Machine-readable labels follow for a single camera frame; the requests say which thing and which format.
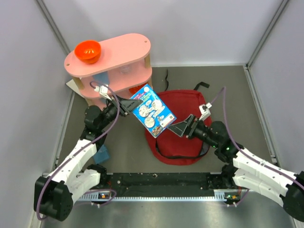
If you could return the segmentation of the red backpack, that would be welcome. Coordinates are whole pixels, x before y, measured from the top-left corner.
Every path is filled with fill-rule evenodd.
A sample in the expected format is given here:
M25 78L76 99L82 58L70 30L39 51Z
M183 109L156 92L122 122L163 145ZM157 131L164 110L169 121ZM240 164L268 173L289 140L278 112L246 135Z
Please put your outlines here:
M200 82L192 90L165 90L158 93L160 99L176 116L175 123L185 120L190 114L200 115L199 106L205 104L205 98L198 91L199 86L209 85ZM191 165L205 156L209 145L200 139L187 139L179 137L169 129L163 131L157 138L154 138L148 130L145 130L145 139L154 157L168 165Z

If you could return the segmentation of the blue illustrated book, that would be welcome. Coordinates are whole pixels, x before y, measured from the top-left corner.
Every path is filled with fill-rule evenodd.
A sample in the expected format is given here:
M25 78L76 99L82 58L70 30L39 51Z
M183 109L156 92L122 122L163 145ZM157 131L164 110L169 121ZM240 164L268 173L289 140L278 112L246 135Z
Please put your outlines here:
M133 110L133 114L154 138L157 138L177 119L148 84L145 84L131 98L142 101Z

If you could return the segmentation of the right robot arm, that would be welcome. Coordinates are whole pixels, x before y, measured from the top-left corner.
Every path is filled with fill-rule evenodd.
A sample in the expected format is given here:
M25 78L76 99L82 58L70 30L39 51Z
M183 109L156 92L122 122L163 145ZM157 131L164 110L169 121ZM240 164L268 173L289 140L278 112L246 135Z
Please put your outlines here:
M303 172L286 171L233 142L221 121L206 126L202 120L190 115L184 121L170 125L169 130L179 137L200 139L216 149L215 155L230 168L222 175L225 187L236 185L253 190L276 202L294 219L304 220Z

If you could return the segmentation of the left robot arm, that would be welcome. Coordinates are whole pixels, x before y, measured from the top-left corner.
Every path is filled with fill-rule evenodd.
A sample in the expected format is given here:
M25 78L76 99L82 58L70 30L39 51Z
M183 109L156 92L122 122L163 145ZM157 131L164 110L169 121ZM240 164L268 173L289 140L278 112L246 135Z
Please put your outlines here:
M71 153L50 174L40 176L34 187L34 211L37 219L47 217L65 220L74 203L92 187L103 188L108 177L97 168L80 174L86 162L93 157L105 142L108 132L119 116L127 116L142 104L139 99L119 96L108 98L106 107L91 105L85 110L85 127Z

